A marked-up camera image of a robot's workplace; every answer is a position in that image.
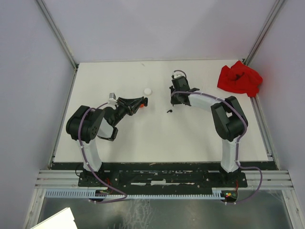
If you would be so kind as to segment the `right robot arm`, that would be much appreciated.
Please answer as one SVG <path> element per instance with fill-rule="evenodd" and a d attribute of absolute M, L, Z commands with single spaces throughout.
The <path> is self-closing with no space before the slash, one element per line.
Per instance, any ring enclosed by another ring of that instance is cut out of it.
<path fill-rule="evenodd" d="M 190 88 L 186 76 L 172 76 L 171 104 L 184 104 L 211 112 L 215 130 L 222 139 L 219 182 L 229 187 L 240 172 L 238 148 L 246 133 L 248 121 L 234 96 L 221 99 Z"/>

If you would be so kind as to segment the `black earbud charging case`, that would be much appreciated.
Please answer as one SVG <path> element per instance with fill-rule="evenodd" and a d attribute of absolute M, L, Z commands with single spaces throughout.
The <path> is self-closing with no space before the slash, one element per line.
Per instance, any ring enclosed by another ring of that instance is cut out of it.
<path fill-rule="evenodd" d="M 148 97 L 145 97 L 144 99 L 143 99 L 143 106 L 144 107 L 147 107 L 148 106 Z"/>

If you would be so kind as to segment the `white earbud charging case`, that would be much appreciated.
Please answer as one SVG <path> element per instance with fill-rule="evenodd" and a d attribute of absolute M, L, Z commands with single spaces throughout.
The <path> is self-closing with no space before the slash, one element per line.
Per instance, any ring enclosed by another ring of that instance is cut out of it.
<path fill-rule="evenodd" d="M 149 96 L 153 93 L 152 89 L 150 88 L 145 88 L 143 93 L 146 95 L 146 96 Z"/>

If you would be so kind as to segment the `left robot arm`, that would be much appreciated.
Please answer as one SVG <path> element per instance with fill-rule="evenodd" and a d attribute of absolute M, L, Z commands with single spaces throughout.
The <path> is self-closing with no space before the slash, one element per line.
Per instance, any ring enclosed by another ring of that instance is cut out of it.
<path fill-rule="evenodd" d="M 105 182 L 105 174 L 100 171 L 102 160 L 98 154 L 95 138 L 114 141 L 117 124 L 126 116 L 136 114 L 138 109 L 148 105 L 147 97 L 126 99 L 109 94 L 105 108 L 90 108 L 81 105 L 69 118 L 66 132 L 79 146 L 83 158 L 83 168 L 90 173 L 89 181 L 95 186 Z"/>

